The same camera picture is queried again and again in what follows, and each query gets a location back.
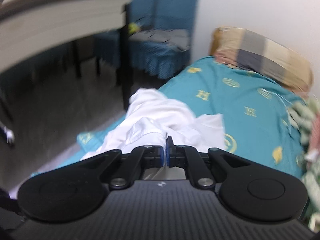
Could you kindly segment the teal patterned bed sheet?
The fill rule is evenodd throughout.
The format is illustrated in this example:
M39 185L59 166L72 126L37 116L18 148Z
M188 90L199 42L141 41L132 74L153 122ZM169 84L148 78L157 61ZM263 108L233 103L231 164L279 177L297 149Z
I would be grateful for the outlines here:
M204 57L183 70L161 88L169 99L185 103L196 116L222 114L225 151L291 174L302 170L299 132L290 125L288 109L299 97L256 72L229 68L214 57ZM46 172L83 160L96 151L108 132L124 119L99 132L80 133L80 149L66 159L56 158L40 168Z

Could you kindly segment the plaid beige grey pillow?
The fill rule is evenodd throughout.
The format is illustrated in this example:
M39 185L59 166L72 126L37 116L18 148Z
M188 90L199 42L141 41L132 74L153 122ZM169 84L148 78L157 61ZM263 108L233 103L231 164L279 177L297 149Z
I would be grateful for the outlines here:
M311 63L306 58L247 29L216 28L209 54L218 63L259 73L296 94L310 92L313 85Z

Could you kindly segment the white shirt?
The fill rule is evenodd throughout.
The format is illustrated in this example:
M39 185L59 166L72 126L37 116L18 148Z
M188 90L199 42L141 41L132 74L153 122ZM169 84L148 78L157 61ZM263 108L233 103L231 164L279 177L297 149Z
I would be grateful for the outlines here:
M102 145L84 159L110 150L130 153L144 145L166 146L167 137L175 145L193 146L199 152L211 147L225 149L222 114L196 116L183 102L169 99L156 89L141 88L130 98L125 119L108 132Z

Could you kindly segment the green fleece blanket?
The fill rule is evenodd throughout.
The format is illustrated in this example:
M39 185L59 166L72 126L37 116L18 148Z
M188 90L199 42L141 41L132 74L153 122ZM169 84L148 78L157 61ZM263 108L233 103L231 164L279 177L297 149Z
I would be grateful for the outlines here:
M302 168L302 182L307 189L310 204L306 221L311 231L319 232L319 100L309 97L296 101L288 109L290 125L300 132L303 153L297 157Z

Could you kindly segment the grey cloth on chair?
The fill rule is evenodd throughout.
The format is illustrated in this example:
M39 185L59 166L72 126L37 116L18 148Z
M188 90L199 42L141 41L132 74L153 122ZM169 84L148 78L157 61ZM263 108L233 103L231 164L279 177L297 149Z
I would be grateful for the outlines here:
M165 44L176 51L186 51L190 49L190 36L185 29L150 29L134 33L129 38L131 41L155 42Z

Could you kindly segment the blue covered chair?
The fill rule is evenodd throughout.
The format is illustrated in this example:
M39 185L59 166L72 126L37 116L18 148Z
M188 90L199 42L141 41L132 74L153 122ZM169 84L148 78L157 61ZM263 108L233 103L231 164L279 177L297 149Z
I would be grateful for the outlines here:
M140 27L152 25L152 11L155 0L131 0L129 21ZM119 66L119 30L111 29L94 35L94 55L97 61Z
M151 27L130 37L131 62L161 80L190 60L197 0L155 0Z

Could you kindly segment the dark table with white edge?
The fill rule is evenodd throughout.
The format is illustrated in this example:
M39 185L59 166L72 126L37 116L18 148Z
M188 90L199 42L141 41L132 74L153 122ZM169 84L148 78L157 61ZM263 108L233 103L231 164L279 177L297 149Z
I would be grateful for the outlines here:
M131 0L13 0L1 5L1 72L63 43L73 42L76 76L81 76L76 40L118 28L119 75L124 108L133 83L130 61Z

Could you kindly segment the yellow green toy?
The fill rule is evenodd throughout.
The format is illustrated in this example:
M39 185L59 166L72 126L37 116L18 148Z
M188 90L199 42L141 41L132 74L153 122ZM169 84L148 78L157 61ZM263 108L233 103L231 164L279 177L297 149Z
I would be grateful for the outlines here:
M128 30L129 30L129 35L133 35L134 33L137 33L141 30L140 25L135 23L135 22L131 22L128 25Z

